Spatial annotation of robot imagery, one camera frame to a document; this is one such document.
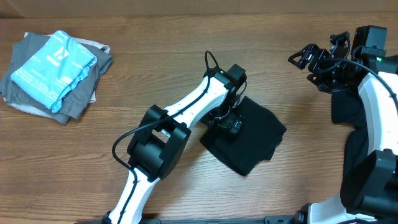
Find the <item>black polo shirt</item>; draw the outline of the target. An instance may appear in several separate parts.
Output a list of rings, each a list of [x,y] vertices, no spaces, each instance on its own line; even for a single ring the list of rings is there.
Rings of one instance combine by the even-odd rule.
[[[246,96],[234,112],[244,117],[237,135],[214,127],[205,132],[200,142],[220,162],[246,176],[259,162],[271,160],[287,128],[273,112]]]

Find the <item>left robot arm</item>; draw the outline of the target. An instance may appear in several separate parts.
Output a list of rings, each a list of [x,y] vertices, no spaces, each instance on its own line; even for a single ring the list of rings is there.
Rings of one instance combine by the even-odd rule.
[[[228,71],[209,68],[191,93],[164,109],[151,106],[139,127],[117,139],[132,137],[128,162],[117,161],[128,170],[121,197],[102,223],[139,223],[144,206],[155,185],[176,166],[191,134],[191,127],[202,122],[209,128],[235,137],[244,118],[233,108],[238,104],[238,90],[247,85],[245,69],[234,64]]]

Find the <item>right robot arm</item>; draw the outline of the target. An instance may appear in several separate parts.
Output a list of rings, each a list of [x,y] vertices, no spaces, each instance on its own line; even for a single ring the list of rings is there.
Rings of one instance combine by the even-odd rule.
[[[304,205],[291,223],[397,222],[397,57],[387,56],[387,29],[361,26],[308,44],[289,62],[332,95],[332,118],[349,123],[340,192]]]

